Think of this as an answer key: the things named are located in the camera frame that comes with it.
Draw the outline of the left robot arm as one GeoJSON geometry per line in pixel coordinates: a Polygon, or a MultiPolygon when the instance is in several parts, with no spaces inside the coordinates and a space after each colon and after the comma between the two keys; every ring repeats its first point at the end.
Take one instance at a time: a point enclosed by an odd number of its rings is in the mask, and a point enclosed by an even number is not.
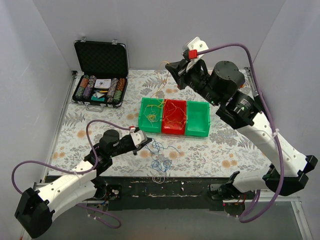
{"type": "Polygon", "coordinates": [[[94,149],[71,171],[55,181],[33,190],[26,189],[19,200],[15,218],[31,238],[43,235],[53,221],[80,202],[106,196],[107,183],[100,177],[112,164],[112,158],[138,151],[150,143],[152,138],[140,129],[120,137],[118,131],[104,132],[94,149]]]}

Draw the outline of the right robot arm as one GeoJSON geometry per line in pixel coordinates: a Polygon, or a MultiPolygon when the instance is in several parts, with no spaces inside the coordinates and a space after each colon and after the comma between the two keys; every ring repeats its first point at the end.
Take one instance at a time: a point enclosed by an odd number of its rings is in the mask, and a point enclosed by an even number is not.
{"type": "Polygon", "coordinates": [[[304,155],[290,145],[279,133],[273,131],[271,122],[261,107],[239,89],[245,76],[230,61],[219,61],[212,73],[203,60],[191,69],[188,61],[167,63],[165,68],[172,75],[180,90],[190,87],[208,103],[218,106],[216,115],[232,129],[248,138],[271,162],[270,166],[250,171],[234,172],[226,183],[210,186],[213,199],[237,199],[243,193],[271,190],[289,196],[303,190],[309,180],[307,173],[314,170],[318,160],[304,155]]]}

